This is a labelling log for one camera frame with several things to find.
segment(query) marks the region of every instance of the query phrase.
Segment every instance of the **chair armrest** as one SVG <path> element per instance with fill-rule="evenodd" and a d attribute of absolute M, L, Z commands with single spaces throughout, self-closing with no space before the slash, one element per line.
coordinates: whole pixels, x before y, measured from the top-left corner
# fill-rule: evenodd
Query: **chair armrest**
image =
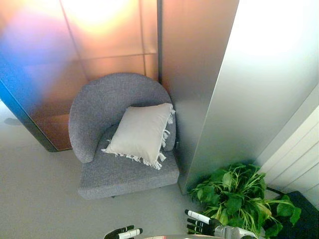
<path fill-rule="evenodd" d="M 83 104 L 72 104 L 69 118 L 69 136 L 73 151 L 82 163 L 92 162 L 99 140 L 109 123 L 100 119 L 88 110 L 83 110 Z"/>

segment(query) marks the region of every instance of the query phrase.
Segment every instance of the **fabric upholstery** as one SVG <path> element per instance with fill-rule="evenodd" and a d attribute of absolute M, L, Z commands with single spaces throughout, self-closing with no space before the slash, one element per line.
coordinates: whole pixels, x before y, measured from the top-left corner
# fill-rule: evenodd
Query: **fabric upholstery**
<path fill-rule="evenodd" d="M 107 75 L 85 85 L 72 103 L 69 136 L 73 151 L 83 163 L 79 194 L 95 199 L 161 187 L 177 182 L 179 171 L 171 151 L 176 125 L 170 132 L 163 152 L 167 157 L 161 170 L 101 151 L 109 143 L 125 110 L 171 103 L 158 82 L 135 73 Z"/>
<path fill-rule="evenodd" d="M 126 157 L 101 151 L 109 144 L 117 124 L 102 136 L 92 162 L 82 165 L 79 194 L 85 199 L 97 199 L 142 191 L 177 183 L 179 170 L 172 151 L 164 152 L 166 160 L 161 170 L 150 168 Z"/>
<path fill-rule="evenodd" d="M 158 82 L 135 73 L 107 75 L 85 85 L 72 103 L 69 136 L 75 155 L 82 163 L 94 159 L 99 139 L 105 130 L 119 123 L 129 106 L 153 106 L 171 103 L 166 90 Z M 175 143 L 175 116 L 164 150 Z"/>

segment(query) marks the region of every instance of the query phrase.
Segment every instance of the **white cushion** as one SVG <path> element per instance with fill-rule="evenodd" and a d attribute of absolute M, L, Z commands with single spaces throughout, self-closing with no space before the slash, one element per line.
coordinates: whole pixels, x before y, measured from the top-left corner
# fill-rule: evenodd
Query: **white cushion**
<path fill-rule="evenodd" d="M 128 107 L 110 144 L 102 151 L 126 156 L 158 170 L 165 156 L 160 147 L 165 145 L 169 132 L 166 124 L 172 123 L 173 105 L 164 103 L 149 107 Z"/>

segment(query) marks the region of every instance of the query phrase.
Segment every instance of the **floor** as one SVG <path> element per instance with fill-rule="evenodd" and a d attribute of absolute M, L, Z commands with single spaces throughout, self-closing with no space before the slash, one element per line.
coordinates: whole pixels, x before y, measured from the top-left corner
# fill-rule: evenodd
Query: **floor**
<path fill-rule="evenodd" d="M 102 239 L 128 225 L 143 228 L 137 238 L 187 232 L 184 210 L 198 205 L 177 184 L 84 200 L 73 151 L 47 152 L 15 119 L 0 102 L 1 239 Z"/>

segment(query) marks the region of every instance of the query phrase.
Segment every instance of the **orange glass wall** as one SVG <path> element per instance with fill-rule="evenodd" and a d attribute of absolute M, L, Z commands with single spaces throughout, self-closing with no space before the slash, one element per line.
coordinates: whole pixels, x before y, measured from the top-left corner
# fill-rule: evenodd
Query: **orange glass wall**
<path fill-rule="evenodd" d="M 58 150 L 81 87 L 115 72 L 157 80 L 156 0 L 0 0 L 1 81 Z"/>

